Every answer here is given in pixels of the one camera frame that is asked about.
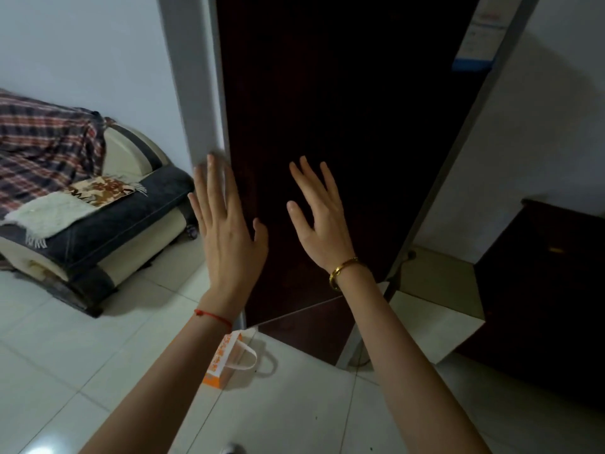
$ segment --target right hand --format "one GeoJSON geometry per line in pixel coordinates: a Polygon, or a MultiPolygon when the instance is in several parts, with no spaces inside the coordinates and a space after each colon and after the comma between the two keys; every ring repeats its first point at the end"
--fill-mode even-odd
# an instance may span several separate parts
{"type": "Polygon", "coordinates": [[[320,164],[320,168],[327,188],[324,188],[305,156],[301,157],[300,162],[302,172],[294,162],[290,163],[290,172],[311,207],[314,227],[309,226],[296,202],[288,202],[288,213],[302,248],[315,264],[331,274],[338,266],[355,256],[344,219],[343,203],[338,194],[337,183],[325,162],[320,164]]]}

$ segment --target paper bag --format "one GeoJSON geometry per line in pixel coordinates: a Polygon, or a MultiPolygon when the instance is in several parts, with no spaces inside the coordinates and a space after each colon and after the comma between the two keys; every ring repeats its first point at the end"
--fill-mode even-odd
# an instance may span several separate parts
{"type": "Polygon", "coordinates": [[[210,387],[224,389],[234,370],[254,368],[257,359],[256,352],[241,340],[241,331],[234,331],[225,335],[221,341],[202,382],[210,387]],[[254,363],[251,366],[238,365],[244,352],[249,352],[254,356],[254,363]]]}

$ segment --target white wall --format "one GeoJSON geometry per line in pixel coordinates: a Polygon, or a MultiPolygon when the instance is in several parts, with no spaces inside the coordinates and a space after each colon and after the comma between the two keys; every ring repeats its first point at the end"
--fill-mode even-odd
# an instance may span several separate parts
{"type": "Polygon", "coordinates": [[[156,0],[0,0],[0,87],[99,111],[191,160],[156,0]]]}
{"type": "Polygon", "coordinates": [[[605,0],[541,0],[416,243],[475,263],[524,197],[605,215],[605,0]]]}

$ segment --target sticker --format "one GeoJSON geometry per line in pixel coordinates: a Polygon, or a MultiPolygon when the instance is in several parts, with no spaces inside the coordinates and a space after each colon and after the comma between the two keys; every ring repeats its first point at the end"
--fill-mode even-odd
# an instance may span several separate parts
{"type": "Polygon", "coordinates": [[[491,68],[521,1],[479,0],[452,69],[481,71],[491,68]]]}

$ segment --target checkered throw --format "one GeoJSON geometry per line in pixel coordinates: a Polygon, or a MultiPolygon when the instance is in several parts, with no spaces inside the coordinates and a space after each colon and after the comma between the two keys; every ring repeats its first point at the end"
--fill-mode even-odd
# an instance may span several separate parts
{"type": "Polygon", "coordinates": [[[0,220],[37,197],[101,175],[110,121],[0,89],[0,220]]]}

